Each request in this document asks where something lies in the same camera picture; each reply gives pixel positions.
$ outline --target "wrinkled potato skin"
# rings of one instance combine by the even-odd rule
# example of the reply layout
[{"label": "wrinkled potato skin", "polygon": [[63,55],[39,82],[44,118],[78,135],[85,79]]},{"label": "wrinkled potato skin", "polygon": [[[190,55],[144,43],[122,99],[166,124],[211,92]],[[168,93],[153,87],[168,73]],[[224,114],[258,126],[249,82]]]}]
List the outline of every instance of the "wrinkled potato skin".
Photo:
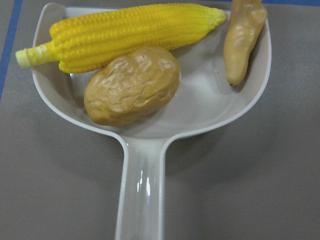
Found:
[{"label": "wrinkled potato skin", "polygon": [[99,70],[84,92],[89,117],[99,125],[124,126],[156,112],[175,95],[181,69],[159,47],[144,47]]}]

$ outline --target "white handle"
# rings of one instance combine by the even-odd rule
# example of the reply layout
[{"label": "white handle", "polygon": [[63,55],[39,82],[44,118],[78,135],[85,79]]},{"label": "white handle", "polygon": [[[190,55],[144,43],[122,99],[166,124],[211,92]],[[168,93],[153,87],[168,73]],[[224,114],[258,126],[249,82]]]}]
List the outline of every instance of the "white handle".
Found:
[{"label": "white handle", "polygon": [[163,240],[166,139],[123,139],[115,240]]}]

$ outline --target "table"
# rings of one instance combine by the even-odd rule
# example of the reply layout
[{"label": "table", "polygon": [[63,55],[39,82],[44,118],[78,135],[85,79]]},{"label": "table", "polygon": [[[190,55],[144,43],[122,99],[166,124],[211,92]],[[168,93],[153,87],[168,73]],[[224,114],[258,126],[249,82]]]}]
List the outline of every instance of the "table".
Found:
[{"label": "table", "polygon": [[[159,1],[55,2],[121,8]],[[32,45],[46,3],[0,2],[0,239],[111,240],[124,157],[121,145],[51,111],[31,71],[20,69],[14,58],[16,51]],[[272,66],[257,104],[236,121],[177,140],[167,151],[166,240],[320,237],[320,7],[303,1],[265,6]],[[13,36],[12,15],[18,19]],[[12,50],[4,57],[8,34],[6,46]]]}]

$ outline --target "tan root vegetable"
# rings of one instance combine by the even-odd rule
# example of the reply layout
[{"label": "tan root vegetable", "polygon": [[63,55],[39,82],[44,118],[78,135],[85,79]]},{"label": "tan root vegetable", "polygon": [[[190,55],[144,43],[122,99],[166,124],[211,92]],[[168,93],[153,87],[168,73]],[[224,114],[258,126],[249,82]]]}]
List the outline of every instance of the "tan root vegetable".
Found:
[{"label": "tan root vegetable", "polygon": [[230,85],[236,86],[244,80],[250,53],[266,19],[267,10],[261,0],[233,0],[223,47],[226,79]]},{"label": "tan root vegetable", "polygon": [[180,84],[178,61],[160,47],[144,47],[99,70],[84,92],[84,106],[97,124],[124,126],[156,112]]}]

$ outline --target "yellow corn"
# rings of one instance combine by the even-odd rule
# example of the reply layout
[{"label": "yellow corn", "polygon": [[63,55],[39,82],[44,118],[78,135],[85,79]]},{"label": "yellow corn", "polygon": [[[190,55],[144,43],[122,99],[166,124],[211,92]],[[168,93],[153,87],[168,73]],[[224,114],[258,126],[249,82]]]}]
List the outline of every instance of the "yellow corn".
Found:
[{"label": "yellow corn", "polygon": [[49,30],[52,41],[18,51],[23,68],[60,61],[66,73],[84,73],[139,48],[173,50],[204,38],[225,22],[217,8],[166,3],[123,8],[64,19]]}]

